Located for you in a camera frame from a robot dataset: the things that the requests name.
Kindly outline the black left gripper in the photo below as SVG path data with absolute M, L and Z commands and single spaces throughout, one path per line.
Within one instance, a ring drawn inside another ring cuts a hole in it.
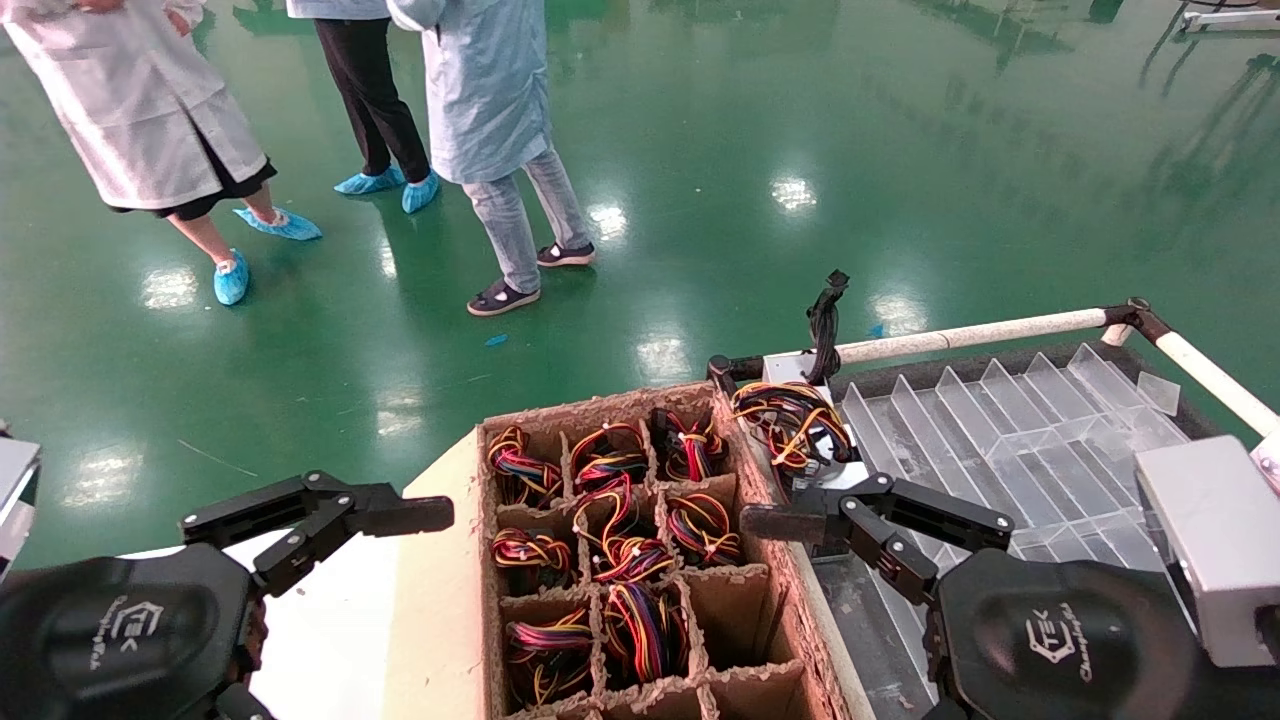
M 13 573 L 1 633 L 5 719 L 275 719 L 261 591 L 209 544 Z

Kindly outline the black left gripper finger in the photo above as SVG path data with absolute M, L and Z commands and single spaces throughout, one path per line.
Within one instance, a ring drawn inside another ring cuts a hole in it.
M 197 509 L 180 530 L 186 544 L 219 550 L 283 530 L 253 560 L 261 592 L 280 597 L 356 536 L 435 533 L 453 524 L 454 505 L 445 496 L 403 498 L 387 483 L 348 484 L 326 471 L 305 471 Z

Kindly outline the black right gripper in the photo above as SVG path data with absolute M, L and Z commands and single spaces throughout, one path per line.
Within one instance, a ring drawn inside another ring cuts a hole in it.
M 1006 514 L 884 473 L 740 511 L 742 536 L 845 544 L 909 603 L 933 602 L 938 700 L 922 720 L 1188 719 L 1212 671 L 1169 579 L 998 552 L 1014 529 Z M 940 569 L 908 530 L 980 552 L 934 591 Z

